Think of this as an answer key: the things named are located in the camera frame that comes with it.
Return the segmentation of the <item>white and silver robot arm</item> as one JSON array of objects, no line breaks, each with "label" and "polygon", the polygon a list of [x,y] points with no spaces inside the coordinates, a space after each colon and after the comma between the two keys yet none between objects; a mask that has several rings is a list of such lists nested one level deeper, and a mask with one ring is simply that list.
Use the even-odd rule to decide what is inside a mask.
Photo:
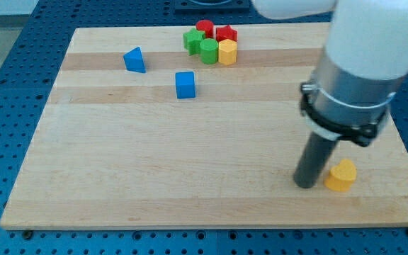
[{"label": "white and silver robot arm", "polygon": [[385,126],[390,101],[408,75],[408,1],[252,4],[273,20],[332,14],[317,66],[301,86],[301,112],[312,137],[368,146]]}]

